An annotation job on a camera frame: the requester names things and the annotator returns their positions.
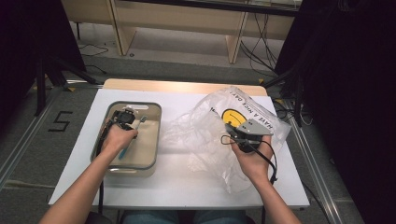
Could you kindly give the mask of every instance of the forearm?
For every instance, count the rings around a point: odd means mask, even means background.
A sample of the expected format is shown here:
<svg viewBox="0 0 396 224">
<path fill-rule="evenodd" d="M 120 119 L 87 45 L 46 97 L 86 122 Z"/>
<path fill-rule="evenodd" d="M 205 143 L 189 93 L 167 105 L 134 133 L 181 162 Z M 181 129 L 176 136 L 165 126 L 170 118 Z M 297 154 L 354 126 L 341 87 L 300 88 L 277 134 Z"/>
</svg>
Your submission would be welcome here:
<svg viewBox="0 0 396 224">
<path fill-rule="evenodd" d="M 269 181 L 260 179 L 252 182 L 262 197 L 266 212 L 275 223 L 301 223 Z"/>
<path fill-rule="evenodd" d="M 49 209 L 40 223 L 84 223 L 93 199 L 115 155 L 101 153 Z"/>
</svg>

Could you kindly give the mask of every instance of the clear plastic bag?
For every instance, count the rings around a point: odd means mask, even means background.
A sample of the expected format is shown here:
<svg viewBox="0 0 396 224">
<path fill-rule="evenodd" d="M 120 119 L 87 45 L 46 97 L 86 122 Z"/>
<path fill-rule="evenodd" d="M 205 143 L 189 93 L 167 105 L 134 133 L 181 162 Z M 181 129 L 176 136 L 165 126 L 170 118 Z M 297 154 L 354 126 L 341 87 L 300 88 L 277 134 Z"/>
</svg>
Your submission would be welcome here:
<svg viewBox="0 0 396 224">
<path fill-rule="evenodd" d="M 248 189 L 251 183 L 243 174 L 231 146 L 221 143 L 221 137 L 228 135 L 224 116 L 230 111 L 267 127 L 274 134 L 271 144 L 275 153 L 282 148 L 290 132 L 289 124 L 235 86 L 208 94 L 195 108 L 172 121 L 161 142 L 166 145 L 181 143 L 190 152 L 188 165 L 192 171 L 208 171 L 233 193 Z"/>
</svg>

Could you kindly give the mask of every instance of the metal tray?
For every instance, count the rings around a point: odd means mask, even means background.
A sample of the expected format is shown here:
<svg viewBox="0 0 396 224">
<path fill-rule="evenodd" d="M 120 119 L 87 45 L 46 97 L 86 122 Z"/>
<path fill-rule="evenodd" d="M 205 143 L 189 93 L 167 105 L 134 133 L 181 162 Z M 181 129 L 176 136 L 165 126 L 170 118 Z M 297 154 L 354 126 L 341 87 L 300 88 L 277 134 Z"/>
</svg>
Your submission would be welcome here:
<svg viewBox="0 0 396 224">
<path fill-rule="evenodd" d="M 140 123 L 139 134 L 128 146 L 123 158 L 119 155 L 110 163 L 108 171 L 114 174 L 128 174 L 137 176 L 149 176 L 155 171 L 157 159 L 158 139 L 160 132 L 162 109 L 156 103 L 145 102 L 115 102 L 108 107 L 105 118 L 111 119 L 115 110 L 131 107 L 136 112 L 132 127 L 136 127 L 143 116 L 147 116 L 145 122 Z M 101 133 L 98 134 L 95 146 L 91 154 L 91 161 L 95 158 L 96 148 Z"/>
</svg>

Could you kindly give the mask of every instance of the person's right hand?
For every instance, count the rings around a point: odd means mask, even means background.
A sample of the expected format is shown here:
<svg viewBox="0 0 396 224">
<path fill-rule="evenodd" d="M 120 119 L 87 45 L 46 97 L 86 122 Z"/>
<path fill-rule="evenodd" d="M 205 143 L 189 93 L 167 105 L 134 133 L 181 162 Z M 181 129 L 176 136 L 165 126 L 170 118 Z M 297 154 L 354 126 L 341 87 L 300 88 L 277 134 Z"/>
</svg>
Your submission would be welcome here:
<svg viewBox="0 0 396 224">
<path fill-rule="evenodd" d="M 271 136 L 264 135 L 262 137 L 262 141 L 265 141 L 271 144 Z M 265 161 L 261 156 L 259 156 L 256 152 L 245 153 L 236 143 L 233 143 L 231 140 L 231 148 L 236 155 L 236 158 L 241 165 L 242 171 L 244 174 L 253 182 L 253 184 L 258 180 L 268 180 L 268 162 Z M 260 143 L 258 150 L 269 160 L 271 160 L 273 156 L 273 151 L 271 148 L 265 144 Z"/>
<path fill-rule="evenodd" d="M 135 136 L 137 136 L 137 130 L 125 131 L 118 125 L 114 124 L 108 131 L 102 150 L 112 150 L 117 154 L 124 148 L 128 147 Z"/>
</svg>

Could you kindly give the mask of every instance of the floor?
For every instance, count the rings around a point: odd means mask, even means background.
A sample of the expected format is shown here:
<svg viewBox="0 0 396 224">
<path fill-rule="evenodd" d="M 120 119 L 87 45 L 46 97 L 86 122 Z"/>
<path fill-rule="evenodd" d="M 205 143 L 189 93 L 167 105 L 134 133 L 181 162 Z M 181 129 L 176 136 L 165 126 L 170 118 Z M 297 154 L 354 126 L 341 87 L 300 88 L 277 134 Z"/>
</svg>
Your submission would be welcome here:
<svg viewBox="0 0 396 224">
<path fill-rule="evenodd" d="M 71 22 L 70 23 L 75 35 L 77 36 L 77 26 Z M 80 29 L 80 40 L 78 40 L 78 45 L 80 46 L 81 54 L 89 55 L 97 54 L 98 57 L 108 58 L 108 59 L 123 59 L 123 60 L 134 60 L 134 61 L 150 61 L 150 62 L 161 62 L 161 63 L 181 63 L 186 65 L 204 65 L 204 66 L 214 66 L 221 68 L 240 68 L 240 69 L 252 69 L 258 72 L 264 73 L 261 77 L 265 80 L 271 78 L 271 74 L 267 73 L 268 69 L 260 64 L 252 62 L 248 56 L 244 55 L 242 51 L 239 52 L 237 61 L 235 64 L 230 64 L 228 62 L 227 49 L 225 45 L 224 36 L 221 35 L 207 35 L 207 34 L 196 34 L 191 32 L 178 32 L 178 31 L 165 31 L 165 30 L 154 30 L 154 29 L 138 29 L 133 44 L 128 51 L 126 56 L 120 56 L 117 53 L 117 48 L 115 45 L 113 28 L 108 25 L 98 25 L 82 23 L 79 26 Z M 244 38 L 244 43 L 249 49 L 253 49 L 257 43 L 256 38 Z M 282 48 L 283 41 L 280 40 L 268 40 L 271 51 L 277 56 Z M 267 59 L 265 50 L 263 50 L 262 42 L 258 45 L 255 53 L 262 59 Z M 96 71 L 101 69 L 100 66 L 93 67 L 88 66 L 89 71 Z M 281 86 L 275 86 L 268 91 L 268 94 L 273 98 L 278 98 L 279 89 Z M 90 91 L 92 97 L 94 97 L 94 91 Z M 35 101 L 34 94 L 27 94 L 26 108 L 34 108 Z M 89 106 L 86 108 L 81 108 L 81 110 L 89 110 Z M 24 117 L 21 121 L 21 125 L 26 125 L 29 123 L 31 117 Z M 306 118 L 306 123 L 310 122 L 310 118 Z M 339 223 L 363 223 L 359 211 L 354 206 L 353 200 L 347 193 L 347 189 L 344 186 L 339 174 L 336 171 L 335 166 L 331 163 L 331 156 L 326 151 L 326 147 L 321 141 L 321 136 L 319 131 L 315 127 L 315 121 L 311 125 L 303 125 L 301 129 L 304 132 L 304 138 L 309 144 L 308 147 L 312 153 L 312 157 L 319 164 L 319 173 L 324 181 L 326 190 L 329 191 L 331 200 L 335 204 L 336 216 L 339 217 Z M 12 149 L 12 146 L 16 145 L 16 141 L 10 141 L 8 139 L 17 139 L 17 131 L 11 132 L 7 136 L 2 136 L 0 139 L 2 143 L 7 143 L 7 148 L 4 149 L 0 155 L 2 158 L 0 161 L 6 159 L 7 151 Z M 312 168 L 307 161 L 306 154 L 303 153 L 301 147 L 298 147 L 301 142 L 296 133 L 291 134 L 288 137 L 288 144 L 290 146 L 290 152 L 294 158 L 297 170 L 299 172 L 300 178 L 306 183 L 306 185 L 314 191 L 314 194 L 319 196 L 320 186 L 317 185 L 315 177 L 313 176 Z M 38 195 L 40 198 L 49 197 L 52 191 L 53 185 L 56 183 L 49 183 L 48 185 L 41 186 L 45 188 L 39 192 L 35 191 L 35 186 L 32 188 L 26 188 L 25 184 L 17 185 L 17 187 L 12 187 L 8 185 L 6 190 L 0 192 L 0 211 L 6 211 L 7 204 L 12 201 L 19 201 L 23 203 L 23 200 L 36 200 Z M 308 199 L 311 202 L 311 206 L 305 208 L 304 211 L 294 211 L 295 214 L 301 219 L 302 222 L 306 223 L 326 223 L 325 214 L 322 212 L 318 206 L 318 202 L 314 199 L 314 196 L 307 190 Z M 325 198 L 318 197 L 320 202 L 324 202 Z M 33 210 L 37 210 L 36 214 L 33 216 L 39 217 L 43 210 L 46 209 L 46 205 L 41 203 L 40 206 L 35 207 Z M 115 218 L 115 214 L 112 211 L 107 211 L 110 217 Z M 247 214 L 252 217 L 256 223 L 261 221 L 261 211 L 260 209 L 249 209 Z M 8 214 L 8 221 L 12 218 L 16 218 L 17 214 Z M 267 223 L 272 223 L 271 219 L 267 218 Z"/>
</svg>

